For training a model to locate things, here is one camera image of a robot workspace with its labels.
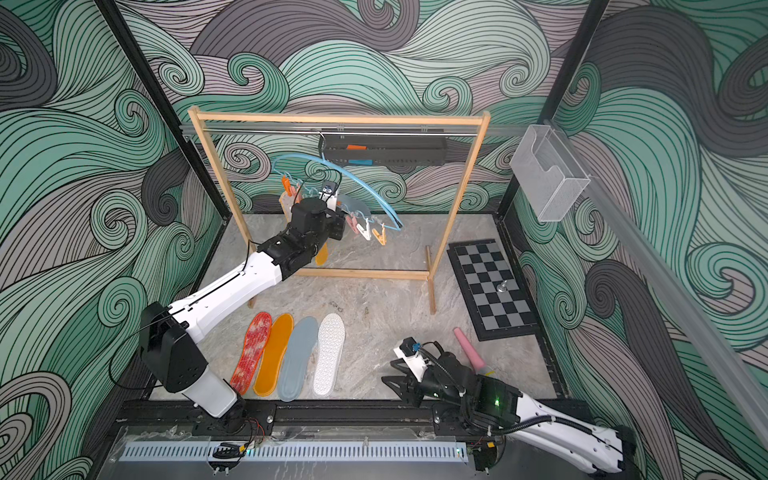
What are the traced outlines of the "orange insole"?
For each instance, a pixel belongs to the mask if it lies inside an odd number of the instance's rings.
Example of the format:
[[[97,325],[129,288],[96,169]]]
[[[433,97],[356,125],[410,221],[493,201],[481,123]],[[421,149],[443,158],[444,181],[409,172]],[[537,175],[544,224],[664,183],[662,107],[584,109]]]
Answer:
[[[263,350],[253,392],[259,397],[271,395],[278,383],[282,361],[294,328],[294,318],[289,313],[280,315],[272,325],[269,339]]]
[[[295,203],[300,202],[301,200],[302,200],[301,194],[295,194],[291,196],[289,193],[283,192],[280,195],[279,202],[287,222],[290,222],[292,219],[293,205]],[[318,267],[323,266],[327,262],[328,256],[329,256],[328,245],[324,244],[320,248],[318,254],[314,257],[314,264]]]

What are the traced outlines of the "blue clip hanger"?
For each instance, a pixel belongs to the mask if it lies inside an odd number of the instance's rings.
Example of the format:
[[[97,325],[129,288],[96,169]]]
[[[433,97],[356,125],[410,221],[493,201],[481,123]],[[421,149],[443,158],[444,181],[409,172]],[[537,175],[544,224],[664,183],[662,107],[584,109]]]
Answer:
[[[282,160],[289,160],[289,159],[305,160],[310,163],[320,164],[325,169],[330,169],[332,171],[335,171],[338,179],[340,180],[340,183],[342,183],[344,179],[350,180],[351,182],[355,183],[359,188],[361,188],[363,191],[365,191],[369,196],[373,198],[373,200],[379,205],[383,213],[391,220],[390,225],[383,224],[383,227],[385,229],[390,229],[394,231],[401,231],[403,229],[404,223],[399,217],[399,215],[396,213],[392,205],[383,196],[381,196],[373,187],[371,187],[369,184],[367,184],[366,182],[361,180],[359,177],[351,173],[349,170],[337,164],[334,164],[329,160],[326,160],[324,157],[318,157],[316,155],[309,155],[309,154],[295,153],[295,152],[277,153],[273,158],[274,163],[273,163],[272,169],[282,174],[283,170],[279,169],[278,162]]]

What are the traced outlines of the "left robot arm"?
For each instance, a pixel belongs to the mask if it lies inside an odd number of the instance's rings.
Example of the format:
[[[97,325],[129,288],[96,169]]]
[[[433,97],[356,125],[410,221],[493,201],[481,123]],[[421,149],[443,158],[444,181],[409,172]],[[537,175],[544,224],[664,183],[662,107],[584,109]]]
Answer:
[[[133,335],[143,364],[170,393],[180,393],[213,418],[223,418],[240,395],[214,374],[198,343],[226,316],[309,265],[330,239],[340,240],[345,212],[335,195],[304,198],[277,235],[258,244],[239,266],[168,306],[153,302]]]

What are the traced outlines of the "red patterned insole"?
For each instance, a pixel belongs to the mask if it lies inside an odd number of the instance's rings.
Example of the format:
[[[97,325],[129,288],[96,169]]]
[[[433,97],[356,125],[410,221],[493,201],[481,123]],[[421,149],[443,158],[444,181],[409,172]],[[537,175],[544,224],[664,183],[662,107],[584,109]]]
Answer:
[[[266,312],[259,312],[245,332],[241,355],[230,378],[230,385],[240,396],[246,393],[253,381],[256,368],[259,366],[269,340],[272,325],[272,316]]]

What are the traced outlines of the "grey blue insole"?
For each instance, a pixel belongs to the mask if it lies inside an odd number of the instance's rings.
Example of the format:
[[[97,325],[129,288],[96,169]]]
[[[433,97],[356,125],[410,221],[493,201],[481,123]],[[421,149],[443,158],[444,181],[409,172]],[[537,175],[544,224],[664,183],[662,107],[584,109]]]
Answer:
[[[294,327],[282,361],[277,394],[281,401],[296,400],[304,386],[307,367],[318,338],[315,317],[301,319]]]
[[[363,201],[349,195],[340,194],[338,196],[338,206],[341,207],[346,216],[348,214],[354,215],[358,224],[365,224],[365,220],[369,220],[371,217],[369,207]]]

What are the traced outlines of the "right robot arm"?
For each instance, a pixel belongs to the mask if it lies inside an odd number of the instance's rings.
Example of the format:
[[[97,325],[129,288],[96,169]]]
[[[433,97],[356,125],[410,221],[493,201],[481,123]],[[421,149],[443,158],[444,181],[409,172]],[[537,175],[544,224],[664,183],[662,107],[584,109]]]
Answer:
[[[495,377],[467,340],[461,348],[468,363],[437,341],[404,339],[390,365],[395,374],[382,383],[409,407],[429,403],[437,435],[473,440],[471,451],[482,470],[512,439],[554,455],[593,478],[636,479],[637,444],[626,427],[600,427],[557,410]]]

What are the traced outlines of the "white insole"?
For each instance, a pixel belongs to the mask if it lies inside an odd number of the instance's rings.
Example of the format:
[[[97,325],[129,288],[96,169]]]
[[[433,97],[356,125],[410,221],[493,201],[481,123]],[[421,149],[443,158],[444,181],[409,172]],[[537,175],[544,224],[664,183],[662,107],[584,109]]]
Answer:
[[[346,329],[341,316],[328,314],[318,330],[318,355],[313,379],[315,395],[328,396],[333,391],[345,338]]]

